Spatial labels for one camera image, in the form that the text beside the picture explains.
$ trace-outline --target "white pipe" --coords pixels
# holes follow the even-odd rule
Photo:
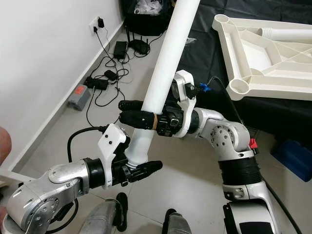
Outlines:
[[[161,114],[200,0],[178,0],[162,44],[142,110]],[[125,154],[129,164],[147,162],[154,131],[135,129]]]
[[[271,40],[312,41],[311,29],[261,28],[262,36]]]

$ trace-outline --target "gray box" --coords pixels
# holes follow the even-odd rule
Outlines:
[[[88,87],[80,84],[68,98],[68,103],[75,110],[82,111],[90,96]]]

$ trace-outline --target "blue clip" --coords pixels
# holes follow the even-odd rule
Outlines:
[[[209,88],[208,85],[204,84],[204,83],[200,83],[199,87],[202,88],[204,92],[207,92],[207,91],[211,90],[211,88]]]

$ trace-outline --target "tiled floor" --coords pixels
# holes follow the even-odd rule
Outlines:
[[[119,40],[125,39],[124,34],[120,35]],[[123,80],[127,82],[133,79],[131,84],[120,84],[126,99],[143,100],[161,42],[162,38],[152,44],[149,56],[134,58],[125,65],[130,69],[130,74]],[[105,71],[104,67],[101,67],[99,73],[102,71]],[[110,87],[98,101],[105,103],[115,94],[115,88]],[[119,114],[119,100],[121,97],[107,107],[92,104],[90,121],[94,125],[106,125],[115,121]],[[38,177],[51,166],[66,163],[67,139],[74,131],[88,127],[85,114],[86,108],[82,112],[66,109],[22,172]],[[125,128],[131,135],[133,130],[127,126]],[[76,137],[72,144],[73,159],[96,158],[99,137],[99,132],[88,132]],[[258,136],[261,154],[257,159],[262,173],[285,202],[303,233],[309,233],[312,222],[312,182],[304,183],[269,154],[273,142],[274,139],[269,134],[260,133]],[[224,233],[222,206],[226,200],[223,198],[217,159],[207,142],[188,137],[176,139],[155,136],[149,159],[162,160],[163,169],[124,188],[115,186],[108,191],[101,188],[91,190],[88,195],[79,198],[80,208],[75,220],[59,233],[77,233],[88,213],[103,202],[102,198],[115,197],[121,191],[129,198],[128,229],[125,234],[160,234],[165,212],[170,207],[176,208],[187,218],[194,234]],[[276,204],[275,207],[283,233],[294,233],[279,207]]]

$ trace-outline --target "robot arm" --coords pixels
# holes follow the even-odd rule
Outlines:
[[[129,142],[122,129],[110,124],[98,142],[99,158],[54,166],[39,179],[25,182],[7,203],[2,233],[45,234],[51,221],[89,189],[108,189],[119,183],[126,186],[161,169],[160,161],[151,161],[130,170],[124,155]]]
[[[161,136],[183,137],[186,134],[206,139],[215,149],[222,171],[224,196],[230,202],[223,207],[228,234],[279,234],[268,189],[262,180],[254,153],[249,147],[246,127],[231,122],[213,110],[194,108],[196,88],[193,77],[179,71],[172,92],[176,104],[167,103],[161,115],[140,111],[132,101],[121,102],[120,121],[136,128],[156,130]]]

